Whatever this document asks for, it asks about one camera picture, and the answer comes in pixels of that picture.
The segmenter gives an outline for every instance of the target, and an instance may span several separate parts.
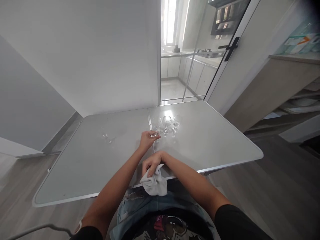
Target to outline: denim shorts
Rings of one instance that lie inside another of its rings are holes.
[[[134,191],[127,191],[125,194],[118,208],[117,225],[110,231],[110,239],[122,239],[125,232],[144,215],[168,208],[180,208],[196,213],[208,223],[214,236],[215,228],[211,218],[188,192],[168,191],[168,195],[163,197],[150,196],[141,187]]]

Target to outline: hand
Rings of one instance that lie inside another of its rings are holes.
[[[151,137],[150,135],[153,135],[154,133],[155,133],[154,131],[142,132],[140,145],[139,145],[140,149],[146,152],[152,146],[154,141],[161,137],[161,136]]]
[[[152,175],[156,171],[157,166],[160,164],[161,160],[162,160],[161,151],[155,152],[146,160],[144,160],[142,163],[142,176],[144,176],[147,170],[150,168],[147,177],[152,177]]]

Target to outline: black t-shirt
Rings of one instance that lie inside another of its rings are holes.
[[[233,205],[221,206],[215,215],[214,224],[221,240],[229,239],[271,239],[239,208]],[[178,208],[151,212],[127,230],[127,239],[213,239],[206,223],[198,215]],[[70,240],[103,240],[95,227],[83,227]]]

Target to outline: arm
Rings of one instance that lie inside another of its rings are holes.
[[[82,227],[96,227],[101,232],[103,239],[106,238],[112,217],[119,207],[141,158],[153,142],[160,138],[160,136],[151,137],[150,134],[153,134],[153,131],[141,134],[138,149],[101,190],[83,217]]]
[[[161,161],[173,171],[193,199],[206,210],[213,221],[219,207],[231,204],[204,176],[164,151],[154,153],[143,162],[142,175],[150,168],[149,175],[152,176]]]

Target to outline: glass door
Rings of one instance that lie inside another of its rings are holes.
[[[258,2],[161,0],[161,105],[211,95]]]

